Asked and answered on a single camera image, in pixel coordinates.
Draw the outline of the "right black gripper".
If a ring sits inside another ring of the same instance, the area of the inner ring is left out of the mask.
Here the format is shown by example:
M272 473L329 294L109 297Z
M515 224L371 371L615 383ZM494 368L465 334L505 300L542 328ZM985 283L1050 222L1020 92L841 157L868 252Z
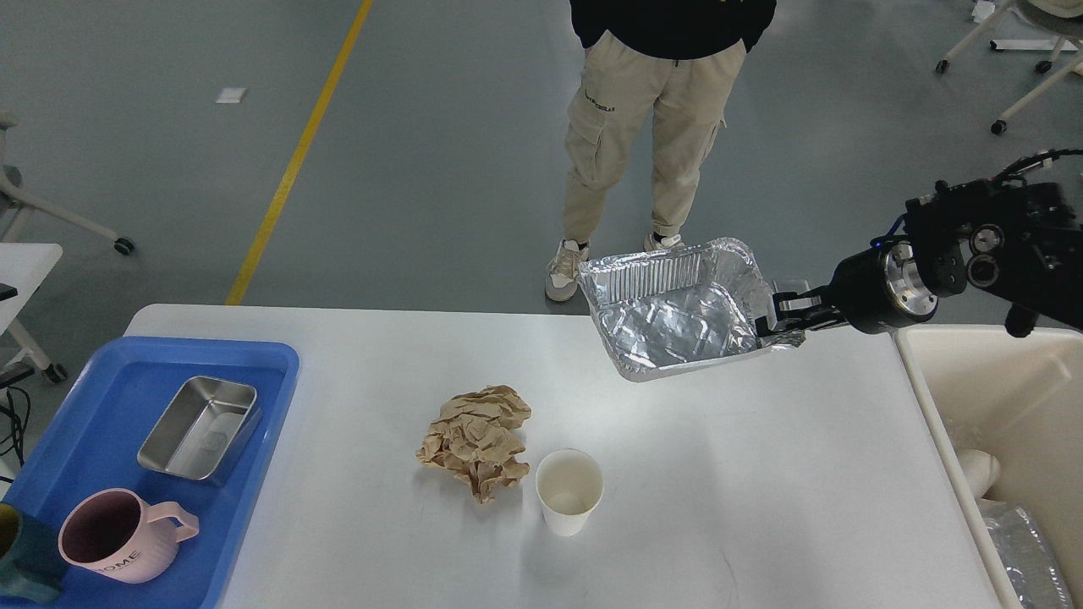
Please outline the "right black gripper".
M921 280L908 239L844 259L827 286L775 291L771 300L774 310L756 320L760 339L848 324L882 334L931 320L939 304L939 297Z

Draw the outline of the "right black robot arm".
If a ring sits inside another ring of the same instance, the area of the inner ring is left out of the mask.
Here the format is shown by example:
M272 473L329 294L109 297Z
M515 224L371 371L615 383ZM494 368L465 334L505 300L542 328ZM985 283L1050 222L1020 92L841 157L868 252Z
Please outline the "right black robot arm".
M1004 326L1013 337L1028 336L1043 316L1080 329L1078 217L1058 184L1025 178L1072 155L1040 151L991 178L937 181L932 195L906 200L867 250L836 265L827 285L774 294L757 336L843 325L882 334L931 320L941 299L967 286L1009 302Z

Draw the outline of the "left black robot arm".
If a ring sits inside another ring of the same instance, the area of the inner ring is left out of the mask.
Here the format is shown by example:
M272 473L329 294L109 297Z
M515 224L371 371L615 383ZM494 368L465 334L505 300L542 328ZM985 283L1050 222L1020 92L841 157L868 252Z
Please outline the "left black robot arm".
M12 453L23 466L25 463L25 435L30 424L30 394L19 388L19 383L32 377L36 370L23 362L8 364L1 373L1 454Z

